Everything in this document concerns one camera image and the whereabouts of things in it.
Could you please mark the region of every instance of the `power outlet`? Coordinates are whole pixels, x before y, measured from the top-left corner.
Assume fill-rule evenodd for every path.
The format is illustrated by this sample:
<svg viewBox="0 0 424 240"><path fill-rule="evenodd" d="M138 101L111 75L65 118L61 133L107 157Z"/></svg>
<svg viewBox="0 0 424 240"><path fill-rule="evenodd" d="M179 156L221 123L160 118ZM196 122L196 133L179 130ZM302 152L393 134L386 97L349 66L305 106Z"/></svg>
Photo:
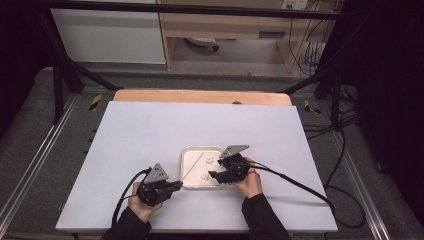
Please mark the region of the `power outlet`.
<svg viewBox="0 0 424 240"><path fill-rule="evenodd" d="M283 6L281 6L281 9L292 10L294 9L295 5L296 5L296 0L284 0Z"/></svg>
<svg viewBox="0 0 424 240"><path fill-rule="evenodd" d="M308 4L308 0L295 0L295 3L293 4L293 9L305 10L307 4Z"/></svg>

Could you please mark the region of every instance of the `metal tray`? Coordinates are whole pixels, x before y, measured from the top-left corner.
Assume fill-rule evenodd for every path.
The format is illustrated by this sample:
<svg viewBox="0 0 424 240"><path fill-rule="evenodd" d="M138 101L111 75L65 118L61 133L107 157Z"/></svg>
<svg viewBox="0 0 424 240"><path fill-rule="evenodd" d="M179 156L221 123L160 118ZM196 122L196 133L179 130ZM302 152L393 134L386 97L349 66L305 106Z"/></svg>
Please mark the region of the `metal tray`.
<svg viewBox="0 0 424 240"><path fill-rule="evenodd" d="M181 153L181 181L186 188L213 188L220 184L211 178L208 171L222 172L224 167L217 160L223 149L220 147L187 147Z"/></svg>

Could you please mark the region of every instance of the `wall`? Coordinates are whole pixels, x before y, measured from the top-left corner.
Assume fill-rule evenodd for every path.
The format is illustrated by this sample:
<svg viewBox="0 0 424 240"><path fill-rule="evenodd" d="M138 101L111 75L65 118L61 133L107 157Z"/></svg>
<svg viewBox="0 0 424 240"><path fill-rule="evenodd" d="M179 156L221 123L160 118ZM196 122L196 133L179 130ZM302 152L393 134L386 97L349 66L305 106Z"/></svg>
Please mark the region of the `wall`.
<svg viewBox="0 0 424 240"><path fill-rule="evenodd" d="M165 64L157 13L66 9L52 13L68 55L77 62Z"/></svg>

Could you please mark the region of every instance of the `black sleeve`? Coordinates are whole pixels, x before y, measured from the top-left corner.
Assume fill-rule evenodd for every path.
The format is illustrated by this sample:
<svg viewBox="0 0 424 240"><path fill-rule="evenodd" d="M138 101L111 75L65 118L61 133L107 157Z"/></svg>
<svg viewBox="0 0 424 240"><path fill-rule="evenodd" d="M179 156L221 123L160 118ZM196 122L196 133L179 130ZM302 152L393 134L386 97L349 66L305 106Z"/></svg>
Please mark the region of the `black sleeve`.
<svg viewBox="0 0 424 240"><path fill-rule="evenodd" d="M242 212L250 228L250 240L291 239L264 194L246 198Z"/></svg>
<svg viewBox="0 0 424 240"><path fill-rule="evenodd" d="M118 222L103 235L101 240L142 240L152 229L130 209L126 208Z"/></svg>

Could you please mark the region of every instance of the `hand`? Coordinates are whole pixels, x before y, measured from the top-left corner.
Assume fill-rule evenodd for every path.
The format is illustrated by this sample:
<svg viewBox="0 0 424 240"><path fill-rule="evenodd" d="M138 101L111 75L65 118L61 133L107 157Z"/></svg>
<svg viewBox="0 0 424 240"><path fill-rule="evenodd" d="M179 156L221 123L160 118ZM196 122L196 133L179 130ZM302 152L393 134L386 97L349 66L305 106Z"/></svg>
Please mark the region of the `hand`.
<svg viewBox="0 0 424 240"><path fill-rule="evenodd" d="M135 182L133 184L133 191L132 195L137 194L138 186L140 186L140 182ZM145 203L143 203L140 198L137 196L128 198L128 207L143 221L144 223L147 223L152 216L152 214L162 207L162 203L159 203L158 205L151 207Z"/></svg>
<svg viewBox="0 0 424 240"><path fill-rule="evenodd" d="M250 158L245 158L245 159L250 165L255 164L255 162L252 159ZM260 193L263 193L261 177L259 173L256 172L256 169L254 168L249 169L249 172L247 173L247 176L243 181L234 182L232 183L232 185L238 187L240 191L242 192L242 194L247 198L251 198Z"/></svg>

